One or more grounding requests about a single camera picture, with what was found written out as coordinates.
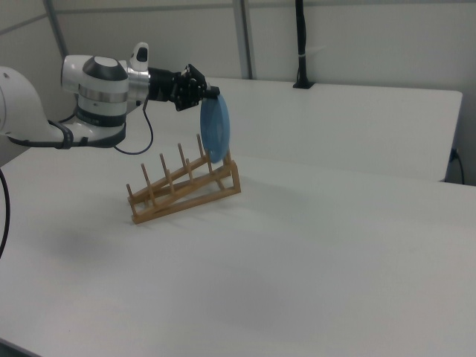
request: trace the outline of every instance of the black pole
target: black pole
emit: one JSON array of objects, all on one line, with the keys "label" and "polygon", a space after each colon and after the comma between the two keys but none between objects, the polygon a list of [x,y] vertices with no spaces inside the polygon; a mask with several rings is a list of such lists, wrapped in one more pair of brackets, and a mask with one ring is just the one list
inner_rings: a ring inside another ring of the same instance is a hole
[{"label": "black pole", "polygon": [[306,20],[304,19],[303,0],[296,0],[296,25],[297,25],[297,54],[299,55],[299,69],[297,70],[297,82],[294,88],[309,89],[314,82],[307,79],[306,70]]}]

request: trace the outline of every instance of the wooden dowel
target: wooden dowel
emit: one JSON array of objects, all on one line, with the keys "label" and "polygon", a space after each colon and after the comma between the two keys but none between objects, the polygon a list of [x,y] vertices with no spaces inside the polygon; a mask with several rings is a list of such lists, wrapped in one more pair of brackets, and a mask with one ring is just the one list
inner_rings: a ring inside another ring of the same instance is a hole
[{"label": "wooden dowel", "polygon": [[200,138],[200,134],[196,135],[196,140],[199,142],[199,150],[200,150],[200,157],[203,158],[203,147],[202,147],[202,139]]},{"label": "wooden dowel", "polygon": [[173,188],[173,181],[172,181],[172,179],[170,178],[170,170],[169,170],[169,169],[167,169],[167,171],[165,172],[165,177],[167,177],[167,181],[169,182],[170,193],[174,194],[176,191],[175,191],[175,189]]},{"label": "wooden dowel", "polygon": [[144,173],[144,177],[146,179],[147,190],[149,191],[150,200],[152,201],[152,204],[156,206],[157,204],[155,203],[154,191],[152,190],[152,185],[150,184],[149,175],[147,175],[146,166],[142,164],[141,167],[142,172]]},{"label": "wooden dowel", "polygon": [[181,158],[181,164],[183,167],[185,167],[185,157],[184,157],[184,150],[181,149],[181,144],[178,143],[178,150],[180,152],[180,158]]},{"label": "wooden dowel", "polygon": [[137,217],[137,211],[135,210],[135,205],[131,202],[131,210],[132,210],[132,215],[134,215],[134,217]]},{"label": "wooden dowel", "polygon": [[184,201],[184,202],[175,203],[174,205],[171,205],[171,206],[169,206],[169,207],[167,207],[163,210],[159,210],[157,212],[153,212],[153,213],[150,213],[150,214],[147,214],[147,215],[144,215],[144,216],[134,217],[132,219],[132,221],[135,224],[147,222],[147,221],[150,221],[151,219],[155,219],[155,218],[166,216],[168,214],[180,212],[181,210],[187,210],[188,208],[200,206],[200,205],[206,204],[208,202],[213,202],[213,201],[216,201],[217,199],[223,199],[225,197],[232,196],[236,193],[237,192],[234,189],[227,188],[224,191],[209,193],[205,196],[196,197],[195,199],[189,199],[189,200]]},{"label": "wooden dowel", "polygon": [[164,168],[164,173],[167,172],[167,165],[165,164],[164,155],[161,154],[162,167]]},{"label": "wooden dowel", "polygon": [[220,181],[219,178],[216,179],[216,183],[218,184],[218,187],[220,190],[224,190],[225,186],[223,186],[223,183]]},{"label": "wooden dowel", "polygon": [[186,168],[187,168],[187,172],[188,172],[188,178],[190,179],[190,183],[193,184],[193,174],[192,174],[192,170],[190,168],[190,161],[188,159],[186,159],[185,163],[186,163]]},{"label": "wooden dowel", "polygon": [[129,198],[133,199],[134,195],[132,194],[131,185],[127,184],[126,187],[127,187],[127,192],[129,192]]},{"label": "wooden dowel", "polygon": [[141,167],[142,167],[142,173],[144,174],[144,178],[146,179],[146,181],[149,181],[149,176],[147,175],[147,171],[146,171],[146,165],[141,164]]},{"label": "wooden dowel", "polygon": [[204,186],[206,186],[207,184],[210,184],[213,181],[216,181],[217,179],[220,179],[220,178],[223,179],[224,177],[226,177],[227,175],[230,174],[229,170],[221,170],[221,169],[222,168],[217,169],[217,171],[214,173],[214,175],[207,174],[207,175],[203,175],[200,178],[195,178],[193,184],[188,184],[188,185],[180,188],[180,190],[176,190],[176,193],[174,195],[171,195],[171,196],[167,197],[166,199],[161,200],[160,205],[155,206],[155,208],[147,208],[147,209],[142,210],[139,213],[139,216],[150,215],[154,211],[157,211],[157,207],[159,207],[160,209],[165,208],[165,207],[171,205],[172,203],[174,203],[175,201],[178,201],[179,199],[181,199],[181,198],[185,197],[186,195],[192,193],[193,191],[196,191],[199,188],[204,187]]},{"label": "wooden dowel", "polygon": [[[190,184],[189,180],[182,181],[182,182],[179,182],[178,184],[173,184],[173,189],[177,192],[178,190],[180,190],[181,188],[183,188],[185,186],[188,186],[189,184]],[[163,187],[160,190],[154,190],[154,196],[156,198],[162,197],[162,196],[167,196],[167,195],[170,195],[170,194],[171,194],[171,192],[170,192],[170,187],[169,186]]]},{"label": "wooden dowel", "polygon": [[230,155],[230,150],[226,152],[226,155],[223,157],[223,164],[224,165],[229,165],[231,162],[231,155]]},{"label": "wooden dowel", "polygon": [[[207,162],[206,158],[197,158],[196,160],[190,162],[190,169],[193,171],[193,170],[201,167],[202,165],[204,165],[206,162]],[[174,171],[173,173],[170,174],[173,181],[175,181],[176,179],[181,178],[184,175],[187,175],[187,170],[183,167],[181,167],[180,169],[178,169],[178,170],[176,170],[176,171]],[[166,184],[167,184],[167,179],[165,177],[163,177],[160,180],[154,182],[152,184],[152,188],[154,189],[154,192],[155,192],[157,190],[160,190]],[[134,194],[134,202],[136,202],[136,203],[137,202],[142,202],[144,200],[145,196],[147,196],[148,194],[149,194],[149,190],[147,189],[147,187],[139,190],[138,192],[136,192]]]},{"label": "wooden dowel", "polygon": [[210,174],[213,174],[213,169],[211,167],[211,161],[210,161],[210,154],[208,151],[206,153],[206,157],[207,157],[208,171],[210,171]]},{"label": "wooden dowel", "polygon": [[238,166],[235,161],[231,162],[231,178],[233,179],[233,188],[239,193],[241,185],[239,184]]}]

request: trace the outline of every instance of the black cable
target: black cable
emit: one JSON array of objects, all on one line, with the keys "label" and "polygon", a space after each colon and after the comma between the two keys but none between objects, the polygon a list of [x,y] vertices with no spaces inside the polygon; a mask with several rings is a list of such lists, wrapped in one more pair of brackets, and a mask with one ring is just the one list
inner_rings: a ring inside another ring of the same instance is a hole
[{"label": "black cable", "polygon": [[138,152],[127,152],[127,151],[123,151],[123,150],[119,149],[118,147],[114,147],[118,152],[122,152],[123,154],[126,154],[126,155],[140,155],[140,154],[145,153],[152,146],[152,143],[154,142],[154,131],[152,130],[152,125],[150,125],[150,120],[149,120],[149,117],[147,117],[147,113],[146,113],[146,108],[147,108],[147,103],[148,102],[149,102],[149,97],[147,97],[146,100],[144,101],[144,105],[142,106],[142,112],[144,113],[144,117],[146,118],[146,122],[147,122],[147,125],[149,126],[149,130],[150,130],[149,145],[147,145],[147,147],[144,150],[141,150],[141,151],[138,151]]},{"label": "black cable", "polygon": [[8,193],[7,180],[0,168],[0,180],[3,187],[3,193],[5,195],[5,227],[3,229],[3,238],[1,239],[0,244],[0,258],[7,244],[8,231],[10,229],[10,194]]},{"label": "black cable", "polygon": [[74,118],[75,115],[76,115],[76,113],[73,113],[69,117],[67,117],[66,119],[62,119],[62,120],[58,121],[58,123],[65,123],[66,121],[71,120],[72,118]]},{"label": "black cable", "polygon": [[463,170],[463,163],[461,162],[461,159],[460,159],[460,156],[458,154],[456,154],[456,156],[454,157],[458,160],[458,162],[460,163],[460,169],[461,169],[461,184],[464,184],[464,170]]}]

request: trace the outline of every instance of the blue plate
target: blue plate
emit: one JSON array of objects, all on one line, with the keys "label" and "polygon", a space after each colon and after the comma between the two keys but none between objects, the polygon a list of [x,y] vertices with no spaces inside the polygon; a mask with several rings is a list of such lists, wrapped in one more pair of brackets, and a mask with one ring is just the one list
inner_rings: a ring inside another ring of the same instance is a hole
[{"label": "blue plate", "polygon": [[216,163],[222,160],[230,146],[230,118],[222,95],[216,99],[202,100],[200,131],[203,147],[209,152],[210,161]]}]

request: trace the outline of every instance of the wall seam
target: wall seam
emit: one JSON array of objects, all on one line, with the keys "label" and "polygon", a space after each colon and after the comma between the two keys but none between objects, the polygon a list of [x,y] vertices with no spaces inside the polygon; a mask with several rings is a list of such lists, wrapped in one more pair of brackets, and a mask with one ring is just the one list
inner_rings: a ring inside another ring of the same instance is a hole
[{"label": "wall seam", "polygon": [[252,78],[249,38],[246,29],[246,19],[243,12],[244,0],[233,0],[233,13],[237,32],[239,66],[241,68],[242,79],[250,80]]},{"label": "wall seam", "polygon": [[255,76],[253,41],[251,35],[251,23],[248,0],[241,0],[241,13],[243,21],[243,30],[245,36],[246,62],[248,65],[248,79],[252,80]]},{"label": "wall seam", "polygon": [[[304,6],[348,6],[348,5],[395,5],[395,4],[471,4],[476,0],[314,0],[305,1]],[[282,1],[276,3],[254,2],[250,8],[294,7],[294,2]]]},{"label": "wall seam", "polygon": [[79,13],[137,13],[137,12],[147,12],[147,11],[230,9],[232,7],[233,7],[233,4],[105,7],[105,8],[98,8],[98,9],[57,10],[56,14],[57,15],[71,15],[71,14],[79,14]]},{"label": "wall seam", "polygon": [[53,31],[54,38],[57,41],[59,53],[61,54],[61,57],[65,59],[65,57],[68,56],[68,48],[66,47],[66,42],[62,35],[53,4],[51,3],[51,0],[43,0],[43,4],[45,6],[48,19],[50,20],[51,30]]},{"label": "wall seam", "polygon": [[25,21],[22,21],[22,22],[19,22],[18,24],[15,24],[13,26],[10,26],[8,28],[4,28],[3,30],[0,30],[0,36],[1,35],[5,35],[6,33],[9,33],[13,30],[17,30],[19,28],[22,28],[26,25],[29,25],[29,24],[33,24],[34,22],[37,22],[38,20],[41,20],[41,19],[44,19],[45,17],[47,17],[48,15],[46,13],[42,14],[42,15],[39,15],[39,16],[35,16],[35,17],[32,17],[31,19],[28,19],[28,20],[25,20]]}]

